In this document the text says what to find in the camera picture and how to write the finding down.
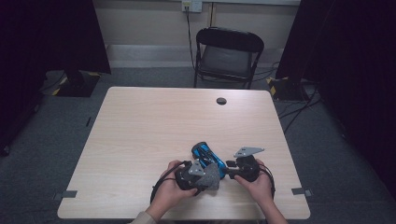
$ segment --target person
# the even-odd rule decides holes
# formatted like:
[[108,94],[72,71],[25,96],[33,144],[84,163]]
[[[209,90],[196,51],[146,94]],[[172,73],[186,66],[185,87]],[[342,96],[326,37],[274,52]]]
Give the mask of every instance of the person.
[[[258,159],[256,161],[264,165],[262,161]],[[169,162],[168,169],[161,176],[179,163],[180,161]],[[257,180],[251,183],[238,175],[235,176],[235,180],[249,192],[253,200],[259,205],[269,224],[288,223],[274,203],[271,194],[271,181],[267,175],[260,172]],[[156,224],[169,209],[175,207],[183,199],[192,197],[196,191],[197,189],[180,189],[175,181],[175,172],[172,172],[158,188],[151,205],[145,212],[140,212],[132,223]]]

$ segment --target hand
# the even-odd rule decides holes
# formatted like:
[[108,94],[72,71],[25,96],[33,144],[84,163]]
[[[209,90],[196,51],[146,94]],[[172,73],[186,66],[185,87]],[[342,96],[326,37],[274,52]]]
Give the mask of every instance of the hand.
[[[259,159],[256,159],[256,161],[260,166],[264,165]],[[253,182],[248,182],[239,175],[235,176],[235,180],[250,193],[250,196],[256,203],[268,203],[273,200],[270,177],[263,171],[260,171],[259,177]]]
[[[163,176],[167,171],[180,164],[180,161],[171,161],[168,169],[163,172]],[[156,222],[172,207],[176,206],[181,200],[192,197],[197,189],[182,190],[178,187],[175,179],[175,171],[171,172],[158,188],[154,200],[148,207],[146,212],[151,215]]]

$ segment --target light wood tabletop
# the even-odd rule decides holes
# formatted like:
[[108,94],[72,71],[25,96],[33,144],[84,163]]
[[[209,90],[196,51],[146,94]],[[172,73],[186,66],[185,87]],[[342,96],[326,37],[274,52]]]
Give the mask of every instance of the light wood tabletop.
[[[227,100],[218,105],[217,99]],[[205,141],[223,161],[241,147],[263,147],[276,182],[275,202],[287,219],[310,211],[268,91],[113,87],[106,94],[63,198],[60,218],[135,218],[169,161],[192,161]],[[163,219],[263,219],[249,194],[224,177],[219,190],[183,201]]]

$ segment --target blue object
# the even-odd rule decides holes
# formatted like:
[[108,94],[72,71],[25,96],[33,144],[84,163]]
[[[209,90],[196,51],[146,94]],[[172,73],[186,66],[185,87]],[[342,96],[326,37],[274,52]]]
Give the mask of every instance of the blue object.
[[219,167],[220,178],[224,178],[225,173],[223,170],[227,167],[224,162],[212,150],[210,150],[206,142],[196,144],[192,148],[191,152],[195,159],[199,159],[199,162],[204,169],[211,163],[217,164]]

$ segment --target chair backrest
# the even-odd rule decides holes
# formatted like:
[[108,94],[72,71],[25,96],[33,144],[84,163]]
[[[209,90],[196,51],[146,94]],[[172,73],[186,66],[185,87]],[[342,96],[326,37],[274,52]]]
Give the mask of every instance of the chair backrest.
[[198,48],[199,44],[203,44],[259,54],[264,49],[262,39],[253,33],[219,27],[208,27],[200,30],[196,36],[196,41]]

